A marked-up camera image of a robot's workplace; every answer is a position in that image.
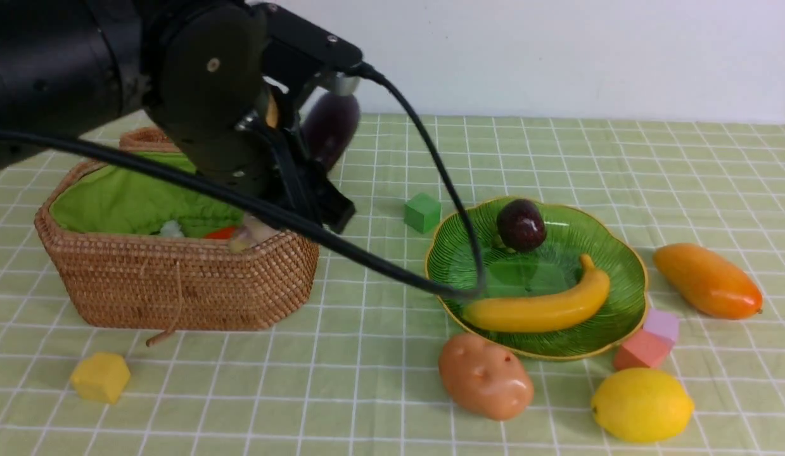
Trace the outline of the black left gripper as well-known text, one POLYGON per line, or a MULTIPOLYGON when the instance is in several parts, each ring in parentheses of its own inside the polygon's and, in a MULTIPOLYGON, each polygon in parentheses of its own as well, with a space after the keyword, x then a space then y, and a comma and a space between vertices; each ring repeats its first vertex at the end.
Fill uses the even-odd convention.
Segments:
POLYGON ((328 178, 323 164, 305 163, 297 137, 283 129, 282 112, 273 95, 261 95, 232 122, 192 126, 177 136, 177 145, 197 174, 235 193, 286 204, 314 226, 342 234, 355 205, 328 178))

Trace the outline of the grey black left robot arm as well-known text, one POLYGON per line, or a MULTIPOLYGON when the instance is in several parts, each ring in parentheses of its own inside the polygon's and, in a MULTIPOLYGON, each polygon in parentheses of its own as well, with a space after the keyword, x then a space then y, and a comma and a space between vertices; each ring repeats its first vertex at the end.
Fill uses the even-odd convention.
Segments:
POLYGON ((197 179, 342 232, 298 111, 361 60, 273 3, 0 1, 0 170, 143 110, 197 179))

